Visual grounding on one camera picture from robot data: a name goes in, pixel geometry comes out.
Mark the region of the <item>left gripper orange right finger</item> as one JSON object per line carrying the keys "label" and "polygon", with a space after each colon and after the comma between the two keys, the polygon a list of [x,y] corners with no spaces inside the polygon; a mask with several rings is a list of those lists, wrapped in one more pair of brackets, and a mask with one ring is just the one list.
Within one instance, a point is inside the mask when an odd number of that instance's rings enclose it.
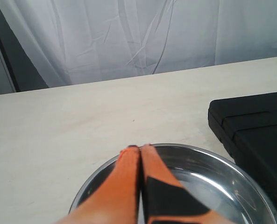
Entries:
{"label": "left gripper orange right finger", "polygon": [[153,145],[141,148],[147,224],[223,224],[225,218],[193,197],[167,168]]}

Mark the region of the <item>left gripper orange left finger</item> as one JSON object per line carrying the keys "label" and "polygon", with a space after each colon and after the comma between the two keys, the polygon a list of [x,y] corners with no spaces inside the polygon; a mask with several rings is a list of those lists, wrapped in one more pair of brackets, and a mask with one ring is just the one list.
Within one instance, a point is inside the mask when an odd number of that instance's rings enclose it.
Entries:
{"label": "left gripper orange left finger", "polygon": [[140,150],[121,150],[100,187],[58,224],[136,224],[139,206]]}

